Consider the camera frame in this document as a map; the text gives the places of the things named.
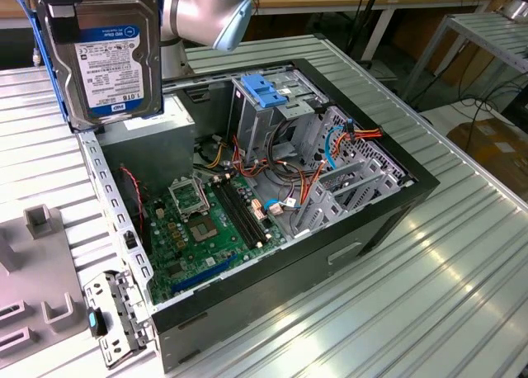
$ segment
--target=metal workbench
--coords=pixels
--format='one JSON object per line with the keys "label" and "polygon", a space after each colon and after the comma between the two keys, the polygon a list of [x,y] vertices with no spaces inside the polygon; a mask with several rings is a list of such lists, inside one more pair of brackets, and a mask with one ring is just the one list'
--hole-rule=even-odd
{"label": "metal workbench", "polygon": [[[188,51],[197,72],[303,57],[441,181],[373,253],[171,376],[515,376],[528,362],[528,206],[312,36]],[[41,70],[0,73],[0,220],[58,206],[82,284],[118,258]],[[88,331],[2,377],[161,376],[149,348],[108,372]]]}
{"label": "metal workbench", "polygon": [[[526,58],[528,24],[515,23],[496,12],[447,15],[436,29],[414,69],[412,69],[405,90],[402,93],[402,99],[407,99],[409,93],[413,91],[418,77],[429,63],[448,30],[456,31],[459,33],[459,37],[442,60],[436,70],[436,74],[451,63],[456,53],[467,40],[480,46],[497,59],[500,59],[505,65],[513,67],[518,72],[528,72],[528,59]],[[491,79],[498,79],[498,75],[503,69],[504,66],[499,68]]]}

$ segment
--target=black latch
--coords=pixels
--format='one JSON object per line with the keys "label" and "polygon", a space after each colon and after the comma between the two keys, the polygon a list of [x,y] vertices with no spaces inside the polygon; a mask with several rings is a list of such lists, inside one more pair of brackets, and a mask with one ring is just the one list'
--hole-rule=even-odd
{"label": "black latch", "polygon": [[88,308],[88,324],[93,337],[100,337],[108,334],[105,320],[102,316],[101,308]]}
{"label": "black latch", "polygon": [[135,236],[132,231],[126,231],[123,235],[123,238],[125,239],[126,247],[129,250],[132,250],[133,248],[136,248],[138,246],[138,243],[136,242]]}

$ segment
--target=yellow wire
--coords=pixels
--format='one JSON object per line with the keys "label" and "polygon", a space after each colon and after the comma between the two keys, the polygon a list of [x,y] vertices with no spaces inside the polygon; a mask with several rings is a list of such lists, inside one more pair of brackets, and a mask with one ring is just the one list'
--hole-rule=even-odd
{"label": "yellow wire", "polygon": [[212,169],[214,167],[216,167],[219,162],[220,162],[220,158],[222,158],[222,149],[224,148],[224,145],[221,144],[219,147],[218,147],[218,153],[216,154],[216,159],[214,160],[213,163],[210,163],[209,165],[206,165],[205,167],[208,168],[208,169]]}

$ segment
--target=cardboard box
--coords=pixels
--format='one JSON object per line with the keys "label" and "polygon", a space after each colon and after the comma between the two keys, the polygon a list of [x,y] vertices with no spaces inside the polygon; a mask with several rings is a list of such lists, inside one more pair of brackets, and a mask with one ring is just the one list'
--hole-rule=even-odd
{"label": "cardboard box", "polygon": [[[447,137],[465,148],[471,124],[454,128]],[[520,198],[528,201],[528,136],[500,120],[475,122],[468,154]]]}

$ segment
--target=blue latch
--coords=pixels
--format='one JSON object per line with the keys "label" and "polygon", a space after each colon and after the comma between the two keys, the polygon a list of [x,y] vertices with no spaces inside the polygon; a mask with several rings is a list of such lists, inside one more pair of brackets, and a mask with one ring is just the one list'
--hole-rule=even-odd
{"label": "blue latch", "polygon": [[280,106],[288,101],[260,74],[243,75],[242,84],[263,108]]}

